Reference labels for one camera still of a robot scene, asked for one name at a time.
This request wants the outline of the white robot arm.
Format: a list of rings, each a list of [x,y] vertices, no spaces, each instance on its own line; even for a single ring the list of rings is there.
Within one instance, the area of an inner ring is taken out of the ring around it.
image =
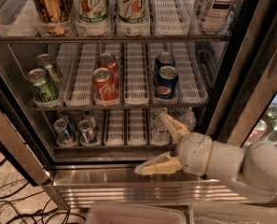
[[[135,168],[138,175],[167,175],[180,170],[218,179],[232,191],[256,203],[277,195],[277,147],[255,142],[248,148],[220,143],[188,130],[166,113],[160,119],[177,144],[176,155],[165,152]]]

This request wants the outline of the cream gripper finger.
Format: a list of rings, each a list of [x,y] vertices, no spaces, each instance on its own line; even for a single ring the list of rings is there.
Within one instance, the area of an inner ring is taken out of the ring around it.
[[[190,130],[185,124],[174,119],[167,113],[162,112],[159,116],[175,143],[177,143],[183,136],[190,134]]]
[[[134,172],[138,175],[169,175],[182,170],[182,164],[169,152],[143,162],[135,167]]]

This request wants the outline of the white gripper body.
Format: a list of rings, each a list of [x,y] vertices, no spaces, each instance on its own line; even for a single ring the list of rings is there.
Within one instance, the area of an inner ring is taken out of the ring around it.
[[[185,173],[202,176],[205,174],[213,140],[201,133],[187,133],[177,145],[177,158]]]

